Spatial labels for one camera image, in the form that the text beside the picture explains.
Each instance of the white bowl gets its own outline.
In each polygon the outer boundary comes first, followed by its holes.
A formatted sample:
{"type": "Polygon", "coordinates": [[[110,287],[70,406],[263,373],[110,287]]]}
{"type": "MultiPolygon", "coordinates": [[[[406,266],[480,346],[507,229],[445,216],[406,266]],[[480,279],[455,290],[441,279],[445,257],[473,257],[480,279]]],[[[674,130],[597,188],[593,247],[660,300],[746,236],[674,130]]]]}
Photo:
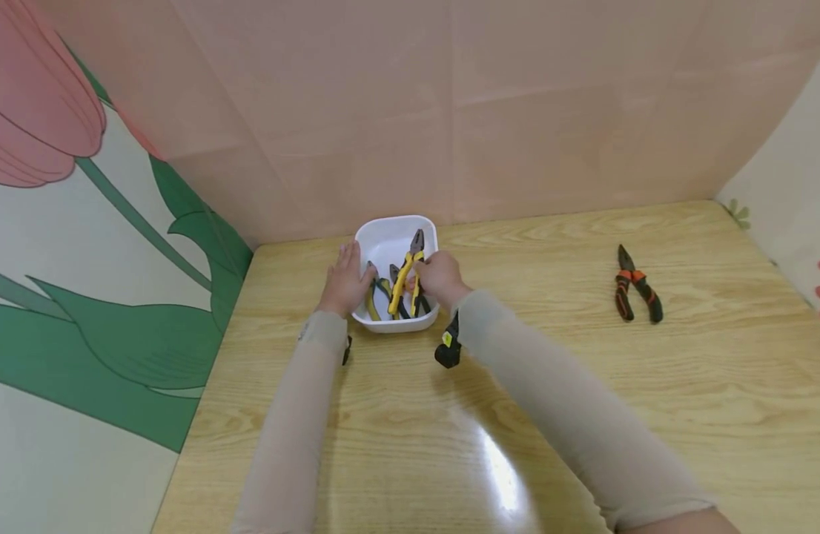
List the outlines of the white bowl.
{"type": "MultiPolygon", "coordinates": [[[[356,240],[360,242],[360,255],[362,269],[371,262],[377,268],[377,275],[389,278],[389,264],[394,263],[399,267],[404,263],[405,254],[410,251],[410,242],[416,230],[422,229],[425,233],[425,257],[437,252],[437,226],[427,217],[422,215],[401,215],[400,217],[387,217],[385,219],[370,220],[360,227],[356,233],[356,240]]],[[[404,305],[410,309],[410,296],[404,294],[404,305]]],[[[425,330],[437,320],[440,305],[431,296],[426,296],[431,304],[431,311],[428,314],[414,317],[412,319],[392,320],[371,320],[366,309],[366,304],[354,311],[353,316],[360,325],[378,334],[394,334],[400,332],[416,332],[425,330]]],[[[381,317],[389,317],[386,309],[386,295],[380,291],[374,293],[374,304],[377,313],[381,317]]]]}

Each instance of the person's left hand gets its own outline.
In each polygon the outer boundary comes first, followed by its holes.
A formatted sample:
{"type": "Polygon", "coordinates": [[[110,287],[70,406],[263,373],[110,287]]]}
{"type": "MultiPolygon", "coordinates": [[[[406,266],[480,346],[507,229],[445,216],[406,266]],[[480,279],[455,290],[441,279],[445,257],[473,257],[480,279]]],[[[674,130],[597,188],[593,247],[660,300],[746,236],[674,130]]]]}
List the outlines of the person's left hand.
{"type": "Polygon", "coordinates": [[[336,265],[328,266],[327,281],[316,310],[347,317],[365,298],[377,269],[369,265],[360,279],[360,244],[351,241],[339,248],[336,265]]]}

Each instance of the sleeve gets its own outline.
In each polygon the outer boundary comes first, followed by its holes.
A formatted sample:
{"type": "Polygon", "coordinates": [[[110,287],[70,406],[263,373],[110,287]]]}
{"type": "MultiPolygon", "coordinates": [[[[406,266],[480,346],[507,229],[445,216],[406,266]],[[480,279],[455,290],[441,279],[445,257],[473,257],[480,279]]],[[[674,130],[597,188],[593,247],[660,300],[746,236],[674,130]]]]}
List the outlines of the sleeve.
{"type": "Polygon", "coordinates": [[[314,531],[321,446],[347,336],[336,314],[316,311],[305,322],[265,416],[232,534],[314,531]]]}
{"type": "Polygon", "coordinates": [[[486,291],[455,309],[459,341],[594,495],[612,532],[715,506],[673,451],[565,348],[486,291]]]}

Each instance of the hand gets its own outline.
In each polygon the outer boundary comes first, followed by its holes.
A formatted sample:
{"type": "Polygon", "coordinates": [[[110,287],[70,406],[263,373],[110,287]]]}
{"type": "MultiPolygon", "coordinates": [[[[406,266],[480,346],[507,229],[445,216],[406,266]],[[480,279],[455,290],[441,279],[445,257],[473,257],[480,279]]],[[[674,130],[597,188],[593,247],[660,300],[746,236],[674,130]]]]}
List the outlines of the hand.
{"type": "Polygon", "coordinates": [[[416,262],[414,269],[420,276],[425,293],[448,309],[453,309],[460,299],[472,293],[472,288],[460,276],[458,260],[448,252],[435,252],[425,263],[416,262]]]}
{"type": "Polygon", "coordinates": [[[360,244],[356,241],[343,244],[336,265],[327,268],[327,281],[315,309],[347,317],[365,298],[376,274],[377,269],[369,265],[360,279],[360,244]]]}

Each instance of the wood grain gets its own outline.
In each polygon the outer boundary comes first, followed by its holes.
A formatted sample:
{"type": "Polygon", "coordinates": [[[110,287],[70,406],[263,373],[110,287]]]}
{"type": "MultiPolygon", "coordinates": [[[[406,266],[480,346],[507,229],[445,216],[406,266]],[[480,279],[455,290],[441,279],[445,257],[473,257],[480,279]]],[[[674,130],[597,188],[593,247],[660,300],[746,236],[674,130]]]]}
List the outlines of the wood grain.
{"type": "MultiPolygon", "coordinates": [[[[743,532],[820,533],[820,324],[714,202],[439,229],[466,280],[568,345],[679,451],[743,532]],[[624,243],[662,297],[612,302],[624,243]]],[[[262,418],[340,240],[255,255],[155,533],[229,528],[262,418]]],[[[602,533],[590,496],[486,372],[426,332],[352,327],[320,533],[602,533]]]]}

